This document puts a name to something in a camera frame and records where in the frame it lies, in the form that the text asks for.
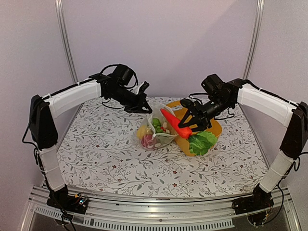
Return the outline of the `orange toy carrot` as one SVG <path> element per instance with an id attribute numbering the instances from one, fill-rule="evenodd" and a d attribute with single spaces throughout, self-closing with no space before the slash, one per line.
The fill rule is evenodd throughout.
<path id="1" fill-rule="evenodd" d="M 188 139 L 192 135 L 193 132 L 189 127 L 179 127 L 180 120 L 172 113 L 163 108 L 160 109 L 160 112 L 180 137 L 182 137 L 183 139 Z"/>

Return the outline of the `green toy grapes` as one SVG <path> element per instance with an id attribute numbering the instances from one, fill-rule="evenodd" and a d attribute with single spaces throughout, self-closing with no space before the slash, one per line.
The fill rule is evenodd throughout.
<path id="1" fill-rule="evenodd" d="M 152 119 L 152 126 L 154 127 L 156 133 L 163 133 L 161 130 L 161 127 L 163 126 L 158 118 Z"/>

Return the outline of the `yellow toy lemon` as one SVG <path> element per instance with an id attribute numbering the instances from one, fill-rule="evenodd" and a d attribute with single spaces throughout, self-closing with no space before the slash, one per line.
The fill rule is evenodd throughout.
<path id="1" fill-rule="evenodd" d="M 136 136 L 139 139 L 142 139 L 145 135 L 149 135 L 149 134 L 152 135 L 152 130 L 151 130 L 150 127 L 148 127 L 146 125 L 139 127 L 139 129 L 136 132 Z"/>

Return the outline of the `clear zip top bag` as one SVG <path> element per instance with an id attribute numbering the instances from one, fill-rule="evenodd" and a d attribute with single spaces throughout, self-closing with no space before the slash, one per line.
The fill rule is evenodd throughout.
<path id="1" fill-rule="evenodd" d="M 178 133 L 161 113 L 161 109 L 164 109 L 175 115 L 172 109 L 162 103 L 150 103 L 150 106 L 152 113 L 146 114 L 146 118 L 135 132 L 135 141 L 145 150 L 165 147 L 178 137 Z"/>

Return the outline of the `red toy apple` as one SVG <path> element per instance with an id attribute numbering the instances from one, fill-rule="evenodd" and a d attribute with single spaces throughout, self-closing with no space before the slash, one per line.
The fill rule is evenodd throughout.
<path id="1" fill-rule="evenodd" d="M 152 134 L 146 134 L 141 139 L 141 145 L 145 149 L 152 150 L 156 145 L 157 141 L 156 138 L 152 136 Z"/>

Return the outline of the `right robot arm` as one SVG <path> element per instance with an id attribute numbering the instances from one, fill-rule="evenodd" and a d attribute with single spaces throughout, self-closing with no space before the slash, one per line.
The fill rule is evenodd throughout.
<path id="1" fill-rule="evenodd" d="M 273 209 L 272 191 L 282 190 L 280 183 L 288 176 L 308 141 L 308 105 L 296 103 L 256 86 L 248 79 L 223 81 L 218 75 L 207 76 L 201 83 L 208 102 L 184 98 L 180 104 L 187 111 L 179 122 L 180 128 L 193 126 L 194 132 L 211 127 L 210 120 L 235 106 L 253 109 L 281 126 L 283 135 L 277 154 L 262 180 L 250 196 L 232 202 L 235 214 L 249 214 Z"/>

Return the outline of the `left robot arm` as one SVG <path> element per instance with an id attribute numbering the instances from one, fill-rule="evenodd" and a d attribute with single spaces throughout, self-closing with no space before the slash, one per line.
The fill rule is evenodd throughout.
<path id="1" fill-rule="evenodd" d="M 145 93 L 149 83 L 136 81 L 130 87 L 128 84 L 132 78 L 137 77 L 136 73 L 123 64 L 115 64 L 113 67 L 114 71 L 108 75 L 101 71 L 54 93 L 31 98 L 26 132 L 31 134 L 30 144 L 34 146 L 35 161 L 49 190 L 47 205 L 63 213 L 85 214 L 89 201 L 80 193 L 75 196 L 68 193 L 57 158 L 58 132 L 55 119 L 86 101 L 101 97 L 117 101 L 127 113 L 152 113 Z"/>

